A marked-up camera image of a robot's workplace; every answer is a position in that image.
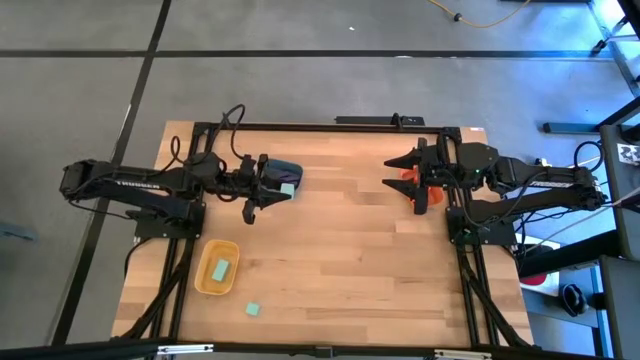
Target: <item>black metal frame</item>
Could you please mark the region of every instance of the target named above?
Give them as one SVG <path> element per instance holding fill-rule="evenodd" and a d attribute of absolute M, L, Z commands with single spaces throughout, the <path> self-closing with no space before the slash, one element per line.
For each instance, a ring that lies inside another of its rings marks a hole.
<path fill-rule="evenodd" d="M 548 134 L 599 134 L 604 125 L 622 125 L 640 113 L 640 97 L 611 114 L 599 124 L 545 123 L 542 130 Z"/>
<path fill-rule="evenodd" d="M 190 147 L 190 152 L 195 151 L 197 147 L 197 138 L 200 135 L 198 132 L 198 125 L 201 123 L 194 124 L 194 134 L 192 137 L 192 144 Z M 213 127 L 216 127 L 218 124 L 210 124 Z M 460 129 L 456 127 L 424 127 L 424 126 L 399 126 L 396 125 L 349 125 L 349 124 L 337 124 L 337 125 L 302 125 L 302 124 L 240 124 L 238 127 L 240 131 L 247 130 L 258 130 L 258 131 L 322 131 L 322 132 L 368 132 L 368 133 L 393 133 L 393 134 L 430 134 L 430 135 L 446 135 L 445 137 L 451 137 L 453 139 L 460 139 Z M 447 160 L 450 158 L 448 148 L 445 147 L 445 156 Z M 448 198 L 450 206 L 458 206 L 462 202 L 467 202 L 472 199 L 471 192 L 469 190 L 464 191 L 464 198 L 457 199 L 455 192 L 453 189 L 449 188 Z M 196 239 L 186 239 L 185 249 L 182 254 L 180 264 L 183 266 L 180 269 L 173 269 L 173 263 L 175 262 L 175 254 L 177 249 L 178 239 L 170 239 L 168 244 L 167 256 L 165 258 L 165 263 L 163 267 L 163 274 L 160 284 L 159 296 L 152 302 L 152 306 L 154 307 L 154 316 L 151 320 L 147 322 L 147 324 L 151 323 L 151 336 L 157 337 L 159 336 L 159 330 L 161 327 L 163 310 L 164 310 L 164 302 L 168 297 L 169 293 L 173 290 L 172 288 L 177 285 L 177 292 L 175 296 L 173 313 L 171 316 L 171 320 L 169 323 L 169 337 L 168 338 L 151 338 L 151 339 L 138 339 L 140 341 L 141 349 L 144 351 L 149 350 L 149 342 L 153 342 L 156 340 L 158 343 L 163 344 L 177 344 L 177 335 L 180 324 L 180 318 L 182 313 L 182 305 L 184 303 L 184 297 L 186 294 L 186 281 L 189 274 L 189 267 L 192 260 L 193 255 L 193 247 Z M 469 268 L 469 261 L 467 258 L 467 252 L 464 248 L 457 247 L 456 254 L 458 258 L 458 265 L 460 268 L 461 274 L 461 286 L 463 290 L 463 297 L 465 302 L 465 310 L 467 315 L 467 326 L 469 331 L 469 339 L 471 347 L 469 349 L 453 349 L 458 351 L 483 351 L 494 354 L 494 357 L 504 358 L 504 359 L 537 359 L 537 358 L 583 358 L 579 356 L 572 356 L 566 354 L 558 354 L 558 353 L 550 353 L 544 352 L 536 348 L 530 347 L 518 347 L 518 351 L 513 353 L 512 350 L 508 350 L 504 346 L 499 345 L 498 340 L 498 331 L 496 326 L 496 321 L 499 321 L 501 324 L 507 324 L 502 315 L 499 313 L 499 310 L 492 304 L 490 299 L 489 292 L 489 283 L 486 274 L 486 268 L 484 264 L 484 257 L 482 254 L 482 248 L 480 245 L 473 246 L 473 256 L 475 260 L 475 267 L 477 272 L 477 279 L 470 279 L 469 271 L 473 272 Z M 86 269 L 78 269 L 77 272 L 87 271 Z M 167 287 L 169 284 L 169 279 L 174 279 L 174 286 Z M 485 311 L 485 320 L 487 324 L 487 332 L 489 337 L 489 344 L 483 345 L 479 340 L 479 332 L 477 325 L 477 318 L 474 311 L 475 304 L 472 296 L 472 288 L 475 291 L 476 295 L 480 298 L 481 302 L 487 304 L 491 303 L 491 307 L 484 308 Z M 61 324 L 71 324 L 71 321 L 61 321 Z M 63 332 L 68 333 L 69 329 L 62 329 Z M 132 347 L 135 347 L 135 343 L 131 342 L 131 338 L 139 338 L 144 332 L 143 327 L 132 328 L 127 332 L 125 338 L 115 338 L 110 342 L 106 343 L 92 343 L 80 345 L 70 345 L 68 348 L 70 351 L 80 352 L 79 356 L 87 356 L 83 351 L 92 351 L 91 346 L 94 346 L 95 349 L 100 349 L 100 351 L 104 351 L 103 349 L 109 348 L 109 346 L 114 348 L 122 347 L 123 351 L 126 354 L 130 354 L 132 351 Z M 216 352 L 248 352 L 248 353 L 286 353 L 286 354 L 306 354 L 312 355 L 316 357 L 334 357 L 337 355 L 390 355 L 390 356 L 434 356 L 438 355 L 439 351 L 447 351 L 447 350 L 438 350 L 434 348 L 401 348 L 401 347 L 358 347 L 358 346 L 310 346 L 310 345 L 270 345 L 270 344 L 229 344 L 229 343 L 212 343 L 213 347 L 216 349 Z M 50 353 L 53 354 L 52 358 L 55 358 L 55 354 L 58 354 L 55 350 L 56 346 L 53 348 L 42 348 L 40 349 L 42 353 Z M 32 354 L 34 349 L 17 349 L 10 350 L 9 353 L 5 353 L 3 356 L 10 357 L 9 355 L 14 355 L 16 358 L 26 358 L 25 354 Z M 117 354 L 117 350 L 113 352 L 109 352 L 109 354 Z M 151 353 L 144 354 L 143 356 L 147 356 L 150 358 Z"/>

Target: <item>black cable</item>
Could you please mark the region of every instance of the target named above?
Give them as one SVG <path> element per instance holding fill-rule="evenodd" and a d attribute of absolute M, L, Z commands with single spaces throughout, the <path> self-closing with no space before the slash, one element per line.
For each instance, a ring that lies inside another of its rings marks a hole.
<path fill-rule="evenodd" d="M 531 214 L 529 214 L 529 216 L 527 216 L 527 218 L 525 219 L 524 216 L 520 218 L 520 226 L 518 226 L 518 228 L 516 229 L 516 232 L 518 230 L 520 230 L 520 228 L 524 227 L 524 224 L 529 221 L 529 219 L 531 219 L 531 217 L 535 214 L 536 212 L 533 211 L 531 212 Z"/>
<path fill-rule="evenodd" d="M 589 171 L 594 172 L 596 171 L 604 162 L 604 149 L 602 148 L 602 145 L 598 144 L 595 141 L 585 141 L 583 143 L 581 143 L 580 145 L 578 145 L 578 147 L 576 148 L 576 151 L 573 152 L 573 166 L 574 168 L 578 168 L 578 154 L 580 153 L 580 149 L 582 149 L 585 145 L 593 145 L 596 148 L 598 148 L 598 151 L 600 152 L 600 159 L 598 159 L 598 162 L 591 168 L 589 169 Z"/>
<path fill-rule="evenodd" d="M 129 271 L 129 259 L 131 259 L 131 255 L 133 254 L 134 251 L 136 251 L 137 248 L 145 244 L 150 239 L 151 238 L 140 239 L 140 242 L 135 244 L 127 253 L 127 257 L 124 260 L 124 277 L 125 278 L 127 277 L 127 272 Z"/>
<path fill-rule="evenodd" d="M 240 126 L 240 122 L 244 118 L 244 112 L 246 110 L 246 107 L 244 106 L 244 104 L 238 104 L 232 107 L 231 110 L 227 111 L 226 113 L 222 113 L 222 120 L 220 121 L 220 124 L 221 125 L 226 124 L 227 126 L 231 127 L 231 122 L 229 121 L 229 115 L 233 114 L 239 109 L 241 110 L 240 116 L 238 116 L 238 120 L 236 120 L 236 122 L 234 123 L 233 131 L 231 132 L 231 151 L 233 152 L 233 155 L 235 155 L 238 159 L 242 160 L 242 156 L 238 154 L 235 148 L 235 138 L 236 138 L 236 131 L 238 130 L 238 126 Z"/>
<path fill-rule="evenodd" d="M 88 211 L 91 211 L 92 213 L 115 216 L 117 218 L 124 219 L 124 220 L 133 220 L 130 216 L 127 216 L 127 215 L 116 214 L 116 213 L 112 213 L 112 212 L 108 212 L 108 211 L 100 211 L 100 210 L 92 209 L 92 208 L 85 207 L 85 206 L 82 206 L 82 205 L 74 204 L 72 202 L 72 200 L 69 200 L 68 203 L 69 203 L 69 205 L 71 205 L 71 206 L 73 206 L 75 208 L 82 209 L 82 210 L 88 210 Z"/>
<path fill-rule="evenodd" d="M 564 215 L 566 215 L 568 213 L 572 213 L 574 211 L 578 211 L 578 210 L 565 210 L 565 211 L 557 212 L 557 213 L 550 214 L 550 215 L 544 215 L 544 216 L 542 216 L 540 218 L 529 220 L 529 221 L 527 221 L 527 223 L 534 223 L 534 222 L 547 220 L 547 219 L 560 219 Z"/>
<path fill-rule="evenodd" d="M 444 172 L 446 174 L 449 175 L 449 177 L 451 177 L 451 179 L 453 179 L 453 183 L 454 183 L 454 189 L 456 191 L 456 194 L 458 195 L 458 198 L 462 199 L 462 195 L 460 193 L 460 184 L 458 184 L 458 180 L 456 180 L 455 176 L 453 176 L 453 174 L 449 171 L 449 170 L 444 170 Z M 505 218 L 507 218 L 509 215 L 511 215 L 511 213 L 513 212 L 513 210 L 515 210 L 515 208 L 518 206 L 518 204 L 520 203 L 520 201 L 522 200 L 522 197 L 524 196 L 524 192 L 529 188 L 529 186 L 531 185 L 531 183 L 533 182 L 533 180 L 535 180 L 535 178 L 537 178 L 540 175 L 545 174 L 545 171 L 541 171 L 539 173 L 533 174 L 531 175 L 522 185 L 522 188 L 520 189 L 520 192 L 518 193 L 518 196 L 515 198 L 515 201 L 513 202 L 513 205 L 511 205 L 511 207 L 509 208 L 509 210 L 505 211 L 504 214 L 502 214 L 501 216 L 497 217 L 497 218 L 489 218 L 486 221 L 482 222 L 482 223 L 478 223 L 476 221 L 474 221 L 473 219 L 471 219 L 471 217 L 469 216 L 469 213 L 467 211 L 467 204 L 464 204 L 462 206 L 462 210 L 464 212 L 464 216 L 467 219 L 467 221 L 469 223 L 471 223 L 472 225 L 475 225 L 476 227 L 482 227 L 484 228 L 486 225 L 490 225 L 496 222 L 500 222 L 502 220 L 504 220 Z"/>

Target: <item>teal cube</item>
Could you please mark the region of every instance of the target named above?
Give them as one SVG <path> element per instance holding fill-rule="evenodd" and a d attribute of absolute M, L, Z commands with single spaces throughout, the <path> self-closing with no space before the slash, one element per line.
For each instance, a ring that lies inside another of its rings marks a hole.
<path fill-rule="evenodd" d="M 258 316 L 258 313 L 260 313 L 260 305 L 256 303 L 247 304 L 247 314 L 251 316 Z"/>
<path fill-rule="evenodd" d="M 291 195 L 291 200 L 293 200 L 293 197 L 296 193 L 296 187 L 293 184 L 283 183 L 282 185 L 280 185 L 280 192 L 283 194 Z"/>
<path fill-rule="evenodd" d="M 224 280 L 224 275 L 227 273 L 228 269 L 229 262 L 227 260 L 218 260 L 218 264 L 216 265 L 216 269 L 213 271 L 213 275 L 211 275 L 211 278 L 215 281 L 222 282 L 222 280 Z"/>

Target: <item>blue object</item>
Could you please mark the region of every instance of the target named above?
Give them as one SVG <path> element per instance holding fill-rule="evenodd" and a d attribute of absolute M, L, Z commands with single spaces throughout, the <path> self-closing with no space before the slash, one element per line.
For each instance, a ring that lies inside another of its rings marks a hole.
<path fill-rule="evenodd" d="M 293 184 L 296 189 L 302 180 L 302 166 L 288 161 L 269 159 L 264 171 L 268 177 L 282 183 Z"/>
<path fill-rule="evenodd" d="M 260 313 L 260 305 L 256 303 L 247 304 L 247 314 L 251 316 L 258 316 L 258 313 Z"/>
<path fill-rule="evenodd" d="M 220 281 L 224 279 L 224 275 L 227 273 L 227 269 L 229 268 L 229 262 L 224 259 L 218 260 L 218 264 L 216 265 L 216 269 L 213 271 L 213 275 L 211 278 L 215 281 Z"/>
<path fill-rule="evenodd" d="M 280 185 L 280 192 L 283 194 L 291 195 L 291 200 L 293 200 L 296 193 L 296 187 L 293 184 L 284 183 Z"/>

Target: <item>table leg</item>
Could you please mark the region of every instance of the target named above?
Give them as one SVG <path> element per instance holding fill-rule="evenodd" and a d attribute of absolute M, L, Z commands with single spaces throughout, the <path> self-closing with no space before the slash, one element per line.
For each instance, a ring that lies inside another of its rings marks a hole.
<path fill-rule="evenodd" d="M 521 263 L 520 278 L 546 274 L 583 264 L 595 264 L 601 255 L 619 256 L 618 232 L 611 230 L 563 246 L 558 250 L 525 257 Z"/>
<path fill-rule="evenodd" d="M 620 125 L 640 113 L 640 98 L 631 100 L 600 124 L 545 123 L 542 130 L 548 134 L 597 134 L 602 125 Z"/>

